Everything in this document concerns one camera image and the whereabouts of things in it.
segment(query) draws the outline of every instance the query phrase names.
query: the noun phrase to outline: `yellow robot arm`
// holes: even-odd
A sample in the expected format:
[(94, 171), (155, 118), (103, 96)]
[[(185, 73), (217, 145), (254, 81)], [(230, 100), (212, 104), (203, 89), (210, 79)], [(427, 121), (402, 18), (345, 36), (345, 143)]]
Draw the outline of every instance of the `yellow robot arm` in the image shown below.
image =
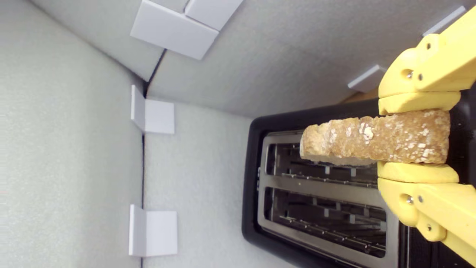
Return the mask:
[[(475, 80), (473, 8), (395, 59), (378, 88), (379, 113), (450, 110)], [(448, 165), (378, 163), (378, 189), (400, 221), (476, 266), (476, 189), (458, 182)]]

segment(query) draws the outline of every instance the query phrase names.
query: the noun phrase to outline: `bread slice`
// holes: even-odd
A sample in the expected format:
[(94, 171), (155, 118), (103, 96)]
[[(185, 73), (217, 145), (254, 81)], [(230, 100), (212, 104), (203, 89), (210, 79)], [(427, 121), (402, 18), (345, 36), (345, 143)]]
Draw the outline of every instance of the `bread slice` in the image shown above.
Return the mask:
[(441, 110), (331, 120), (305, 129), (300, 154), (337, 165), (367, 165), (369, 159), (443, 164), (449, 131), (449, 112)]

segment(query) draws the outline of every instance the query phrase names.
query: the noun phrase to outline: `white plastic bracket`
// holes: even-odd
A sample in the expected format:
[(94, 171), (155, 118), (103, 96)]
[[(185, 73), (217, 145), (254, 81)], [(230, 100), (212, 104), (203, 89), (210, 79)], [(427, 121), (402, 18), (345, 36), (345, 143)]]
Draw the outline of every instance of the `white plastic bracket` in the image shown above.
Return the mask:
[(356, 79), (352, 80), (347, 86), (355, 91), (369, 92), (380, 84), (387, 70), (380, 65), (375, 65), (361, 74)]
[(441, 33), (446, 28), (448, 28), (448, 26), (450, 26), (453, 22), (455, 22), (457, 19), (463, 16), (465, 13), (466, 13), (466, 8), (464, 6), (460, 6), (459, 8), (455, 9), (455, 11), (451, 12), (448, 16), (440, 20), (437, 24), (433, 25), (421, 36), (425, 37), (431, 33)]
[(142, 132), (175, 133), (174, 104), (147, 100), (135, 85), (131, 88), (130, 118)]
[(218, 36), (218, 31), (185, 14), (142, 0), (130, 35), (201, 60)]
[(130, 205), (129, 255), (151, 257), (177, 253), (177, 212), (144, 211)]
[(242, 1), (190, 0), (185, 7), (185, 15), (221, 31)]

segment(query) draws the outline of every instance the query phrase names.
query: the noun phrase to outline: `white corner bracket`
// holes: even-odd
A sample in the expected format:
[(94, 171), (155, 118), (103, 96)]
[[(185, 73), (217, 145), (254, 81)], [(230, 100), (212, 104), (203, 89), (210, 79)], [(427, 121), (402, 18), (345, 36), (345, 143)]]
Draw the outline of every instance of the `white corner bracket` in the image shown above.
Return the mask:
[(145, 133), (175, 133), (174, 104), (147, 100), (135, 85), (131, 88), (130, 118)]
[(130, 35), (201, 60), (218, 36), (218, 31), (185, 14), (142, 0)]
[(432, 33), (441, 33), (446, 28), (448, 28), (453, 22), (455, 22), (457, 19), (463, 16), (465, 13), (466, 13), (466, 8), (464, 6), (460, 6), (459, 8), (455, 9), (455, 11), (451, 12), (448, 16), (440, 20), (437, 24), (433, 25), (421, 36), (425, 37)]
[(356, 79), (352, 80), (347, 84), (347, 86), (355, 91), (364, 93), (369, 92), (380, 84), (386, 71), (387, 70), (380, 67), (380, 65), (375, 65)]
[(190, 0), (185, 15), (218, 31), (235, 13), (243, 0)]
[(177, 253), (177, 212), (144, 211), (130, 205), (129, 255), (152, 257)]

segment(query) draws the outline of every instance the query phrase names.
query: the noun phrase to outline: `white foam wall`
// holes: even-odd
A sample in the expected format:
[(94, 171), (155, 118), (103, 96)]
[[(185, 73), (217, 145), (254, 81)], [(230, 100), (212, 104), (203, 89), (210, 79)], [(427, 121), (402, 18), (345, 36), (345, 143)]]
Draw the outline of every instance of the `white foam wall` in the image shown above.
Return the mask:
[(145, 208), (178, 212), (178, 255), (144, 268), (290, 268), (241, 234), (251, 119), (180, 104), (175, 135), (146, 134)]
[(137, 78), (27, 1), (0, 2), (0, 36), (2, 262), (140, 267), (128, 256), (129, 205), (141, 202)]

